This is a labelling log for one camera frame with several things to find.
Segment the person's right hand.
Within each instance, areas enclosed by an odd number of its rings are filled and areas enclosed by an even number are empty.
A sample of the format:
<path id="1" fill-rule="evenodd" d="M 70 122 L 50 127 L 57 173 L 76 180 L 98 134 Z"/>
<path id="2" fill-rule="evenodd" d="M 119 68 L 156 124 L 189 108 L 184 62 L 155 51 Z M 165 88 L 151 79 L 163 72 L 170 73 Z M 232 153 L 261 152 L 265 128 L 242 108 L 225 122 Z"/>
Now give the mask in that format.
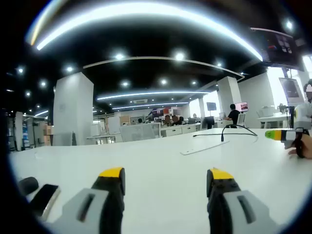
<path id="1" fill-rule="evenodd" d="M 311 159 L 312 158 L 312 142 L 311 139 L 303 138 L 302 142 L 302 153 L 301 158 Z"/>

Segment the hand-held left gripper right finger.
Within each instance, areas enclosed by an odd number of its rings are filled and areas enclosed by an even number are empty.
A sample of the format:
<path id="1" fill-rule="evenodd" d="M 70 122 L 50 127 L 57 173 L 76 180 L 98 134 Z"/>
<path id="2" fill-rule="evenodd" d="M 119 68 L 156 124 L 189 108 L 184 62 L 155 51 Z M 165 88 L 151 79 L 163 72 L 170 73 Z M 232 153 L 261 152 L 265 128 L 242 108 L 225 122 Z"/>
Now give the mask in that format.
<path id="1" fill-rule="evenodd" d="M 207 171 L 207 212 L 212 234 L 278 234 L 282 226 L 269 208 L 234 177 L 216 168 Z"/>

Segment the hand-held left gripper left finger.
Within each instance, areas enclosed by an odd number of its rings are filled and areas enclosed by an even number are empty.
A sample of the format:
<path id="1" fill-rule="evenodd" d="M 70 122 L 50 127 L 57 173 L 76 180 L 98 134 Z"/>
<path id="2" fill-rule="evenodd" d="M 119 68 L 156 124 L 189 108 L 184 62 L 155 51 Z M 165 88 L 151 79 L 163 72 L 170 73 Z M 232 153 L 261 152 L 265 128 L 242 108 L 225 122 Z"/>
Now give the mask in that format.
<path id="1" fill-rule="evenodd" d="M 52 223 L 55 234 L 120 234 L 125 196 L 125 169 L 101 172 L 91 188 L 84 188 L 62 207 Z"/>

